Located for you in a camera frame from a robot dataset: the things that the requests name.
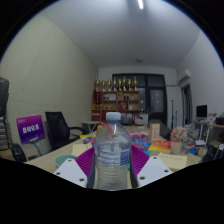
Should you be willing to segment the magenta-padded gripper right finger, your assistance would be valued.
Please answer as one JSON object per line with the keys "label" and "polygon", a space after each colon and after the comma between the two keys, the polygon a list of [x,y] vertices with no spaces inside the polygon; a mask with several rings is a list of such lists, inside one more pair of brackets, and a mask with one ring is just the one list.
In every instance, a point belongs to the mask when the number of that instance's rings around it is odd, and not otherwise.
{"label": "magenta-padded gripper right finger", "polygon": [[143,187],[170,174],[172,171],[158,156],[149,156],[137,147],[131,147],[130,181],[133,188]]}

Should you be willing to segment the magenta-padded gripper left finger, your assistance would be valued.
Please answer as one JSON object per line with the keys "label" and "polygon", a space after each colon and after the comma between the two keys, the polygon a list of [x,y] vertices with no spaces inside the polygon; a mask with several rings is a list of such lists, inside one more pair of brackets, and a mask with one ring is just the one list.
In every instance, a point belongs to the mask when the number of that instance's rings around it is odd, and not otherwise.
{"label": "magenta-padded gripper left finger", "polygon": [[94,165],[94,148],[90,148],[75,159],[66,159],[54,175],[81,187],[92,189],[95,182]]}

